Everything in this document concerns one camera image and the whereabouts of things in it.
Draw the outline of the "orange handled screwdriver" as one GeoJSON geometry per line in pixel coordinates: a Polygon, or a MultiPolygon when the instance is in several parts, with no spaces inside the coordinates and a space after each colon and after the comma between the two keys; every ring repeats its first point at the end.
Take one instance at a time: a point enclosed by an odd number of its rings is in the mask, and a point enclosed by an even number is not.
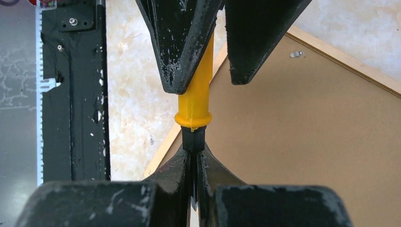
{"type": "Polygon", "coordinates": [[[183,95],[178,96],[178,113],[175,121],[182,128],[182,148],[190,155],[191,206],[198,206],[197,154],[205,149],[205,130],[211,122],[209,112],[209,84],[213,77],[214,35],[183,95]]]}

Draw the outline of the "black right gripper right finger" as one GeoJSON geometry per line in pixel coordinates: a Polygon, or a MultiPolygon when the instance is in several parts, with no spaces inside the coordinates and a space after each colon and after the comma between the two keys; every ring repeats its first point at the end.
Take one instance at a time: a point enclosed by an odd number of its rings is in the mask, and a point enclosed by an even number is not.
{"type": "Polygon", "coordinates": [[[341,198],[316,185],[246,184],[206,147],[197,154],[202,227],[350,227],[341,198]]]}

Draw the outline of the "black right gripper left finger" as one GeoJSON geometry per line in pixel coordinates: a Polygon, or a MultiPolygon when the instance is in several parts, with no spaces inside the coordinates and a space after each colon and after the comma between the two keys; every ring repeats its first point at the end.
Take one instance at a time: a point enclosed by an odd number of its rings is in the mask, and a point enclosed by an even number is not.
{"type": "Polygon", "coordinates": [[[183,149],[142,181],[58,181],[28,199],[18,227],[185,227],[189,164],[183,149]]]}

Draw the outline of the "wooden picture frame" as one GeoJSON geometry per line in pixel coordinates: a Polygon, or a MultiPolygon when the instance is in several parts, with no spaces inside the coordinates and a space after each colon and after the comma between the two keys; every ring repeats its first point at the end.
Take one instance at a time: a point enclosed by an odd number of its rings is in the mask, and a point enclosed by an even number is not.
{"type": "Polygon", "coordinates": [[[332,188],[356,227],[401,224],[401,84],[293,26],[253,80],[213,64],[206,141],[252,184],[332,188]]]}

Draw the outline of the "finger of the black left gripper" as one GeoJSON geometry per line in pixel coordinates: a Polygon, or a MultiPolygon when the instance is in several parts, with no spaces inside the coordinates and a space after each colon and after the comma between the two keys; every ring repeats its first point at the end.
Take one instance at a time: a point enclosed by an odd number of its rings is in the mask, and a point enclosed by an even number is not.
{"type": "Polygon", "coordinates": [[[227,0],[227,56],[231,83],[251,82],[311,0],[227,0]]]}
{"type": "Polygon", "coordinates": [[[138,0],[163,90],[186,92],[216,26],[221,0],[138,0]]]}

